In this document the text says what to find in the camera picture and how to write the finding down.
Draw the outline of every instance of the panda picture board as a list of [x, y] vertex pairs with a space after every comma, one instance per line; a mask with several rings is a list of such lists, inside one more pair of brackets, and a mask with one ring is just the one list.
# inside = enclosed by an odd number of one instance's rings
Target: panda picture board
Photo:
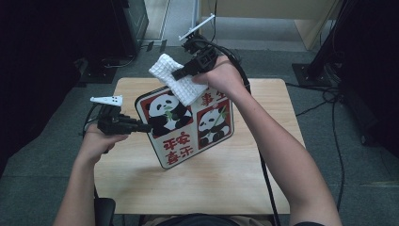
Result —
[[208, 88], [189, 106], [184, 106], [170, 88], [139, 96], [135, 102], [140, 119], [152, 126], [148, 137], [164, 169], [201, 153], [234, 132], [232, 102], [223, 93]]

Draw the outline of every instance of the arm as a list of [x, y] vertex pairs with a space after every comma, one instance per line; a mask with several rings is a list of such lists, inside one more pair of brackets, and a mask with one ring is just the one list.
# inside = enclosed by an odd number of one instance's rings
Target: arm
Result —
[[341, 225], [335, 202], [310, 154], [247, 92], [240, 74], [226, 57], [220, 57], [216, 65], [212, 71], [195, 76], [193, 81], [208, 83], [235, 103], [290, 203], [290, 224], [313, 221]]
[[127, 136], [105, 136], [95, 125], [88, 128], [77, 155], [54, 225], [94, 225], [94, 165], [101, 154]]

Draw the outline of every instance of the black chair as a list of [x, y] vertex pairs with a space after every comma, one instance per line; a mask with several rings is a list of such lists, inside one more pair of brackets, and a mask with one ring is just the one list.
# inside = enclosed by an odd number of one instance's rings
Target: black chair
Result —
[[94, 214], [96, 218], [96, 226], [113, 226], [116, 203], [109, 198], [94, 199]]

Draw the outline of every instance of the panda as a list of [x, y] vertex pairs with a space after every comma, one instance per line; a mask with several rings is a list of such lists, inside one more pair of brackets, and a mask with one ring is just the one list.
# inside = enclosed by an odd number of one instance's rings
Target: panda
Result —
[[225, 117], [220, 116], [223, 107], [212, 109], [204, 113], [199, 121], [199, 146], [205, 147], [217, 142], [230, 132], [230, 126]]
[[148, 123], [154, 136], [163, 136], [170, 131], [180, 129], [192, 119], [191, 111], [169, 91], [146, 104], [149, 111]]

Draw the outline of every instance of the white towel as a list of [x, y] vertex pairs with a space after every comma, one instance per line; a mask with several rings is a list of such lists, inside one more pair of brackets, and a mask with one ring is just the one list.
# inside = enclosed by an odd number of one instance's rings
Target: white towel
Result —
[[149, 72], [163, 84], [170, 87], [170, 90], [184, 106], [188, 106], [193, 104], [208, 89], [208, 86], [193, 83], [191, 81], [192, 75], [176, 81], [172, 73], [182, 67], [183, 65], [174, 61], [172, 57], [162, 54], [158, 61], [149, 69]]

